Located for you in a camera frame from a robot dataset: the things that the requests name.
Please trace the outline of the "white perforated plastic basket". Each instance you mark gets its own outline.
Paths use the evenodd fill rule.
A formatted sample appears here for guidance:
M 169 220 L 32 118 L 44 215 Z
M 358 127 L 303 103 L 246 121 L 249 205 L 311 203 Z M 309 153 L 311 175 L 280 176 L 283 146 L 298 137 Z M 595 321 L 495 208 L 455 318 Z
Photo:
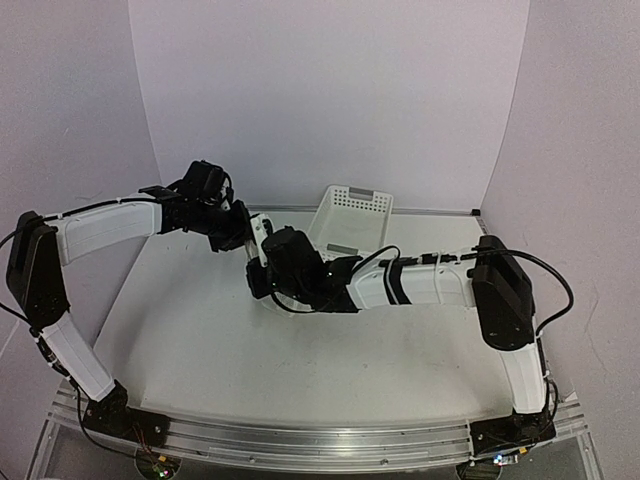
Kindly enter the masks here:
M 307 236 L 329 256 L 373 253 L 385 245 L 393 200 L 385 192 L 330 185 Z

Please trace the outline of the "white mesh laundry bag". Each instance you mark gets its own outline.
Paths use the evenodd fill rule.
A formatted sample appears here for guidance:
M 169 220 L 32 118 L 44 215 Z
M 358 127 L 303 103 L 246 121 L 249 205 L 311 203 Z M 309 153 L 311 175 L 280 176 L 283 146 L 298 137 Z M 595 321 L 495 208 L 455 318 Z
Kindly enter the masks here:
M 309 305 L 298 302 L 296 299 L 287 297 L 279 292 L 274 294 L 277 302 L 273 301 L 271 296 L 267 296 L 258 301 L 265 309 L 285 317 L 293 317 L 310 312 L 312 308 Z

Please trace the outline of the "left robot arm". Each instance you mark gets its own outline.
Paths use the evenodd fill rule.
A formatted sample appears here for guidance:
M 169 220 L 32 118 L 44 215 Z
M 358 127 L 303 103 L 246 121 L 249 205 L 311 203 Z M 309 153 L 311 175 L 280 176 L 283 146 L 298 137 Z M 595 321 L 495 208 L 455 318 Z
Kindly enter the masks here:
M 161 447 L 170 420 L 133 406 L 129 389 L 96 354 L 75 311 L 81 293 L 74 266 L 120 244 L 174 232 L 202 235 L 214 252 L 247 241 L 248 213 L 223 167 L 195 160 L 167 186 L 66 212 L 27 211 L 1 242 L 10 248 L 5 281 L 17 304 L 7 311 L 26 323 L 40 354 L 75 390 L 86 432 Z

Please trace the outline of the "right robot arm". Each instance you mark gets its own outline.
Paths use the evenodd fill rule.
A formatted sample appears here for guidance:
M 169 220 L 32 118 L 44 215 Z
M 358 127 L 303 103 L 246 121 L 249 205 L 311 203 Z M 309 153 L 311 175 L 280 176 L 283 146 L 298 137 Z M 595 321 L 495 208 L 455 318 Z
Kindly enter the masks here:
M 512 452 L 556 435 L 557 392 L 543 365 L 531 280 L 521 254 L 495 236 L 468 252 L 390 256 L 388 247 L 363 257 L 324 259 L 307 235 L 251 221 L 246 276 L 253 297 L 286 312 L 357 314 L 378 307 L 445 305 L 475 311 L 485 344 L 500 355 L 512 394 L 509 415 L 470 425 L 476 457 Z

